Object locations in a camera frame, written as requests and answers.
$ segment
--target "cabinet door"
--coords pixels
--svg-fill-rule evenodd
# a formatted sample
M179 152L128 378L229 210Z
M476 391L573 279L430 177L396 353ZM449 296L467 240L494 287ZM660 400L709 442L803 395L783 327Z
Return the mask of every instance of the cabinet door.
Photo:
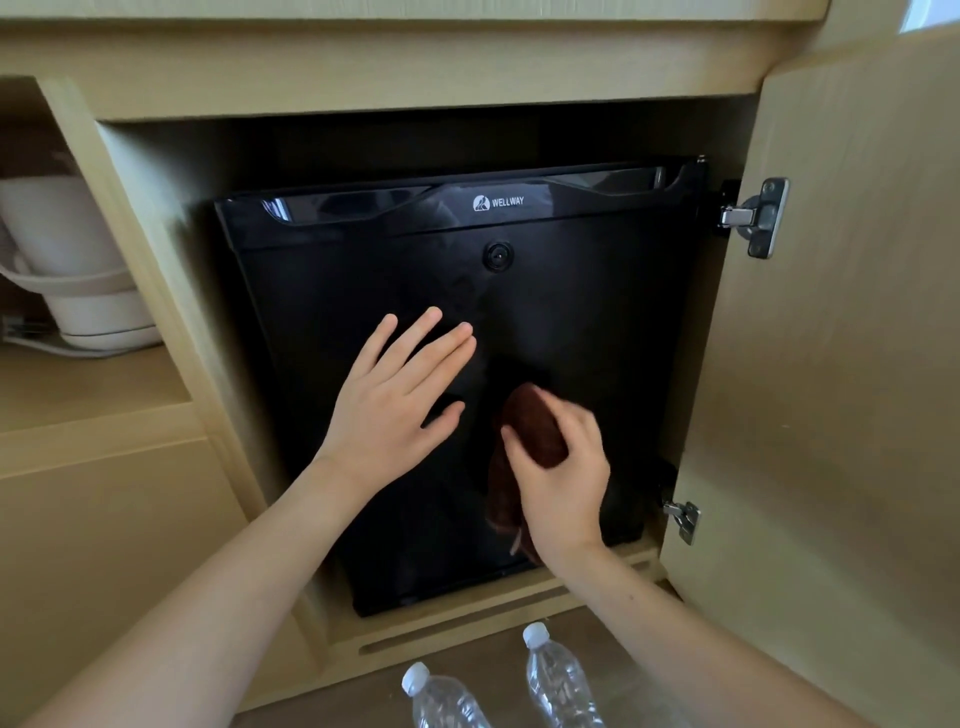
M662 561L681 595L882 726L960 718L960 27L764 83Z
M15 725L246 524L206 440L0 479L0 725ZM317 670L291 618L248 701Z

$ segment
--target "person's left hand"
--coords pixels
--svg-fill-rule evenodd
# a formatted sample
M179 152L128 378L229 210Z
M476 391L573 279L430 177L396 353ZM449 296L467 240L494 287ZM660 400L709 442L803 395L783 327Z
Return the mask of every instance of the person's left hand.
M428 308L380 356L396 328L396 316L387 315L360 351L337 397L314 462L325 462L349 478L367 499L412 470L460 422L464 403L457 401L422 427L437 398L476 351L473 327L460 324L407 361L441 318L439 308Z

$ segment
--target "floor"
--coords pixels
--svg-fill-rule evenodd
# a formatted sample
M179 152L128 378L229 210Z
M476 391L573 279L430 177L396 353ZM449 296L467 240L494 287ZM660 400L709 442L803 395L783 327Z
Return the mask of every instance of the floor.
M587 609L547 621L550 636L580 660L604 721L616 726L689 728L655 686ZM453 675L476 696L493 728L543 725L524 681L522 628L451 647L423 659L436 674ZM409 728L410 698L400 689L409 666L387 667L338 685L244 713L233 728Z

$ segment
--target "brown cleaning cloth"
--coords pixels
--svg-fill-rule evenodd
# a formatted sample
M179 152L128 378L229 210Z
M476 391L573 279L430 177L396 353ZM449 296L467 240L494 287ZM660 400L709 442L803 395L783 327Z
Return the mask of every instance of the brown cleaning cloth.
M500 435L503 425L514 429L527 453L542 468L555 468L565 461L566 441L553 413L530 382L521 384L510 394L499 419L493 423L496 445L487 478L487 521L497 533L514 535L511 554L520 548L534 564L542 564L523 518L520 489Z

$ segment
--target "clear water bottle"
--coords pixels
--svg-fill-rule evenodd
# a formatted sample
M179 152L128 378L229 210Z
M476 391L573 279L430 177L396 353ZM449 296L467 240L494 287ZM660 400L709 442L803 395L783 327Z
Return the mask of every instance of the clear water bottle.
M587 676L577 658L550 639L541 621L528 624L523 641L530 648L527 685L550 728L604 728Z
M455 678L431 675L426 665L415 663L401 685L413 698L416 728L490 728L476 698Z

